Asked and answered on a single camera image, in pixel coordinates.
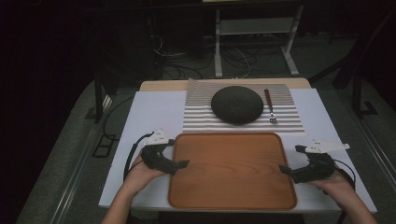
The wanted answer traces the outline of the brown wooden tray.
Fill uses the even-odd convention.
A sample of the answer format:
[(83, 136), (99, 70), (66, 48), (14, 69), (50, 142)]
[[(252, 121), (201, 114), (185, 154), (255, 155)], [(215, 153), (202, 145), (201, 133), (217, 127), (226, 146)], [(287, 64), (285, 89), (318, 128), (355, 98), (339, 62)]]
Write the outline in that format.
[(176, 209), (291, 210), (293, 182), (280, 172), (287, 158), (275, 133), (183, 133), (173, 158), (187, 161), (170, 180), (168, 202)]

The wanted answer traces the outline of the striped placemat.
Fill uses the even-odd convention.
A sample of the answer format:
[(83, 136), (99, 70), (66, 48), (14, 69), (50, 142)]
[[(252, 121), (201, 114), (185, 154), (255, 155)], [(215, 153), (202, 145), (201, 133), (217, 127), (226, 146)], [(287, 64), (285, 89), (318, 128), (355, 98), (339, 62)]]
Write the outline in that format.
[[(187, 90), (183, 117), (184, 133), (304, 133), (304, 126), (297, 107), (285, 84), (241, 84), (257, 92), (263, 101), (261, 116), (248, 124), (231, 124), (220, 120), (212, 111), (214, 94), (235, 83), (210, 83), (191, 79)], [(264, 90), (268, 89), (273, 103), (277, 124), (269, 120), (269, 106)]]

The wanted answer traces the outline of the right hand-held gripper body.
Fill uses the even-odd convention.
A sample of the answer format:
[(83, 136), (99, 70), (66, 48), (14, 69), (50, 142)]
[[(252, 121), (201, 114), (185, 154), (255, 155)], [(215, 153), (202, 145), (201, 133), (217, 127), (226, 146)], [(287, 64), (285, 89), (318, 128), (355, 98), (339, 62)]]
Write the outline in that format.
[(293, 170), (291, 178), (295, 183), (305, 183), (329, 177), (336, 169), (333, 158), (329, 152), (349, 149), (349, 144), (334, 143), (314, 139), (306, 147), (308, 164), (305, 167)]

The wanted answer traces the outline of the person's right hand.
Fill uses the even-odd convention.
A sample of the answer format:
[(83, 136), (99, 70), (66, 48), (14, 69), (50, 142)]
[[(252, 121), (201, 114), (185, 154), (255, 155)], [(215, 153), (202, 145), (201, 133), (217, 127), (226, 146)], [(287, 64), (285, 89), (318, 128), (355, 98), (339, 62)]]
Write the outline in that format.
[(308, 184), (325, 191), (340, 207), (345, 207), (355, 196), (355, 190), (339, 170), (325, 179), (309, 181)]

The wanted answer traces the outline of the white metal stand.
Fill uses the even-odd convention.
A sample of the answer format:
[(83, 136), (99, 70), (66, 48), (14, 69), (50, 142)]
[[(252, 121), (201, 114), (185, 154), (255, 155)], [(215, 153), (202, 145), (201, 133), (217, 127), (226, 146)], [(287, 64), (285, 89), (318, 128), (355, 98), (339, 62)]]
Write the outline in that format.
[(220, 37), (222, 35), (287, 34), (288, 41), (280, 50), (290, 74), (293, 77), (299, 76), (299, 71), (292, 59), (290, 51), (297, 34), (303, 11), (304, 7), (298, 6), (293, 17), (224, 20), (220, 17), (220, 11), (217, 10), (214, 53), (215, 78), (222, 78), (223, 76), (220, 55)]

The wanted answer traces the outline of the dark round plate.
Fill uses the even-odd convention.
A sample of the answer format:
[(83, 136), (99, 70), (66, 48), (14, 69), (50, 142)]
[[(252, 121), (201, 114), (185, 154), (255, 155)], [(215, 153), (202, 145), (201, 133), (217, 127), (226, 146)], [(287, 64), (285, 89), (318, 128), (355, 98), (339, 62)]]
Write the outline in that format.
[(213, 113), (232, 124), (247, 124), (258, 119), (263, 111), (260, 95), (242, 86), (230, 86), (217, 91), (211, 99)]

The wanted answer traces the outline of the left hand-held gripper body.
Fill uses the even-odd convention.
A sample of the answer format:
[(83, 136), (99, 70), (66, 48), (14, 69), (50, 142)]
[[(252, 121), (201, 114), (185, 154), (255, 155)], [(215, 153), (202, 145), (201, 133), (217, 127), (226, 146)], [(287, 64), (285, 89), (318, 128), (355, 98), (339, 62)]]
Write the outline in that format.
[(150, 169), (156, 169), (166, 174), (174, 175), (177, 172), (176, 162), (167, 159), (163, 152), (168, 146), (169, 138), (163, 130), (154, 132), (144, 143), (141, 158)]

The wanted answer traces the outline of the black metal stand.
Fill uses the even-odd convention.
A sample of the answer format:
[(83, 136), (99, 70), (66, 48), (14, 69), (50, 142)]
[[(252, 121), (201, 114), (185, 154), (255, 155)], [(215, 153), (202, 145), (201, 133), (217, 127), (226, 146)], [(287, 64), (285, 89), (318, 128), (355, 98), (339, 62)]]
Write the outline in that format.
[(118, 57), (109, 52), (102, 44), (93, 39), (87, 52), (89, 66), (93, 71), (94, 83), (94, 122), (104, 116), (105, 98), (117, 91), (121, 82), (131, 84), (138, 73), (128, 67)]
[(375, 108), (362, 103), (362, 82), (371, 83), (396, 111), (396, 7), (384, 12), (355, 42), (350, 52), (337, 63), (310, 77), (313, 84), (339, 70), (332, 84), (344, 89), (352, 82), (352, 109), (359, 118), (376, 114)]

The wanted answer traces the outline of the black floor bracket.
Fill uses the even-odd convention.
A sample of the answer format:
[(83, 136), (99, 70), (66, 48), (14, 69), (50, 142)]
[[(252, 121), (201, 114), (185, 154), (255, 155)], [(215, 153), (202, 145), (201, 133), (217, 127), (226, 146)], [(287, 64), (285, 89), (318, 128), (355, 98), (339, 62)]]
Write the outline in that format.
[(115, 134), (102, 134), (92, 156), (94, 158), (107, 158), (117, 141), (119, 141), (119, 138)]

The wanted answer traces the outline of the person's left hand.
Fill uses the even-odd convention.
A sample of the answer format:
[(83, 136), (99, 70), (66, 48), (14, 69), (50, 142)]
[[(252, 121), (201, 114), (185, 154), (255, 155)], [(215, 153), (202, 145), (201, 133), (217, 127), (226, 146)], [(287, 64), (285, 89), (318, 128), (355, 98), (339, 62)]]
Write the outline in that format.
[(122, 189), (128, 195), (135, 196), (151, 180), (163, 175), (165, 173), (162, 171), (148, 168), (141, 156), (138, 155), (122, 184)]

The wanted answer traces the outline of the white board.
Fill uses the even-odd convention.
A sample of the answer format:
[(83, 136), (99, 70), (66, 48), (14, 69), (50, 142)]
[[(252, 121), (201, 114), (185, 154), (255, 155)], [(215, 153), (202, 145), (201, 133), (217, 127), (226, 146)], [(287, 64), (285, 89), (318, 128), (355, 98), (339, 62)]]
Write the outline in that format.
[[(294, 150), (296, 145), (307, 146), (315, 138), (330, 142), (339, 142), (340, 139), (316, 90), (292, 89), (290, 94), (305, 132), (282, 133), (280, 137), (289, 165), (299, 167), (306, 163), (306, 156)], [(158, 129), (164, 130), (169, 138), (182, 133), (186, 96), (185, 91), (140, 91), (135, 95), (99, 200), (100, 206), (110, 206), (122, 183), (128, 154), (139, 137)], [(174, 208), (168, 202), (169, 181), (168, 175), (153, 180), (135, 197), (133, 207), (172, 211)], [(297, 204), (291, 210), (293, 213), (329, 213), (338, 210), (330, 197), (314, 187), (298, 184), (295, 190)]]

